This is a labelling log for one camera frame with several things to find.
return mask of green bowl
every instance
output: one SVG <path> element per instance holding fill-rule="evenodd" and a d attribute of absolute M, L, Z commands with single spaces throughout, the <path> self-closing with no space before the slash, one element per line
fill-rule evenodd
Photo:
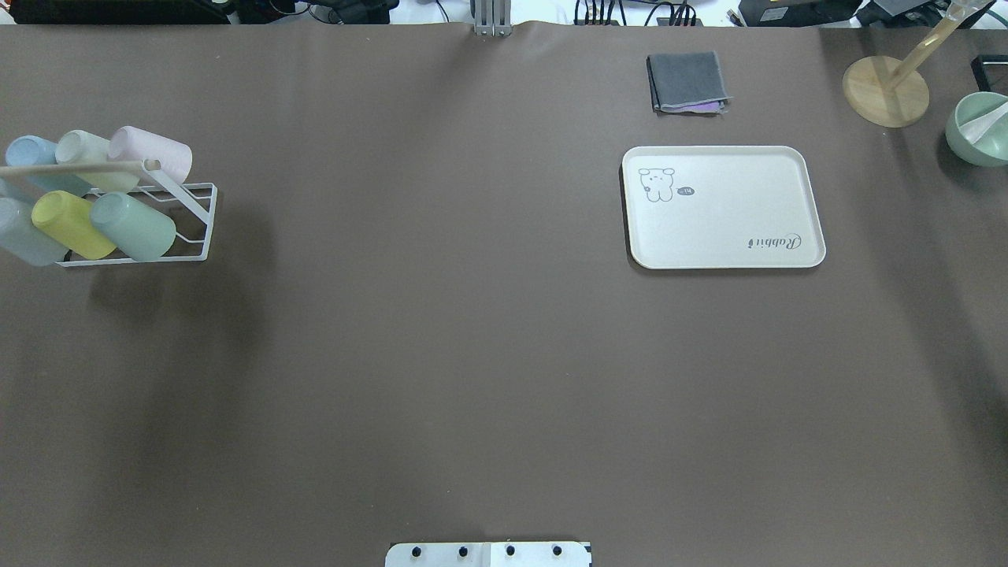
<path fill-rule="evenodd" d="M 956 155 L 984 167 L 1008 165 L 1008 119 L 998 120 L 977 143 L 966 141 L 960 131 L 963 124 L 987 114 L 1006 101 L 1008 97 L 986 91 L 967 95 L 959 101 L 946 124 L 946 140 Z"/>

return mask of cup rack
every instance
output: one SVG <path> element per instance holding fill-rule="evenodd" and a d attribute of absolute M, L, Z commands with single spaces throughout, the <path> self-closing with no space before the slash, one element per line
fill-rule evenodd
<path fill-rule="evenodd" d="M 181 231 L 175 232 L 176 243 L 182 242 L 186 244 L 184 246 L 186 251 L 183 253 L 172 253 L 172 249 L 176 247 L 172 245 L 172 249 L 169 249 L 167 254 L 150 262 L 138 262 L 133 258 L 125 256 L 107 257 L 99 260 L 75 259 L 80 258 L 80 256 L 71 251 L 67 254 L 64 261 L 56 262 L 57 264 L 64 267 L 76 267 L 120 263 L 203 261 L 207 259 L 207 254 L 210 251 L 210 237 L 214 232 L 214 217 L 217 214 L 217 186 L 212 183 L 178 185 L 167 174 L 161 171 L 161 163 L 157 159 L 108 161 L 104 163 L 68 163 L 60 165 L 5 166 L 0 167 L 0 179 L 68 174 L 107 174 L 113 172 L 137 174 L 154 184 L 154 186 L 135 187 L 129 193 L 146 195 L 153 203 L 162 208 L 170 207 L 171 204 L 177 203 L 192 214 L 195 229 L 191 232 L 186 231 L 190 233 L 190 236 L 183 235 Z M 105 195 L 105 193 L 99 189 L 92 189 L 85 197 L 93 196 L 97 198 Z"/>

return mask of grey cloth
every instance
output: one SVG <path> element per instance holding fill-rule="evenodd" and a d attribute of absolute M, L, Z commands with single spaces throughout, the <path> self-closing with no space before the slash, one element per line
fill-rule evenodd
<path fill-rule="evenodd" d="M 655 53 L 647 58 L 651 83 L 651 105 L 661 112 L 724 112 L 728 100 L 721 77 L 718 53 Z M 690 109 L 696 105 L 722 103 L 716 110 Z"/>

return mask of metal bracket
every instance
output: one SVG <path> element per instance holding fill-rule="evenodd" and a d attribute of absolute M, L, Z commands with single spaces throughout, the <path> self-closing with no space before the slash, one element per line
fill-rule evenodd
<path fill-rule="evenodd" d="M 473 30 L 477 35 L 511 35 L 511 0 L 474 0 Z"/>
<path fill-rule="evenodd" d="M 385 567 L 592 567 L 587 542 L 396 544 Z"/>

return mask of wooden base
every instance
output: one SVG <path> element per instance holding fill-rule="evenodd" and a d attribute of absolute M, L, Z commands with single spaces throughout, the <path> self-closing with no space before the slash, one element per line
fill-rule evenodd
<path fill-rule="evenodd" d="M 919 73 L 914 71 L 891 91 L 883 88 L 899 63 L 875 55 L 855 62 L 844 74 L 844 96 L 865 120 L 902 128 L 919 120 L 927 110 L 930 95 Z"/>

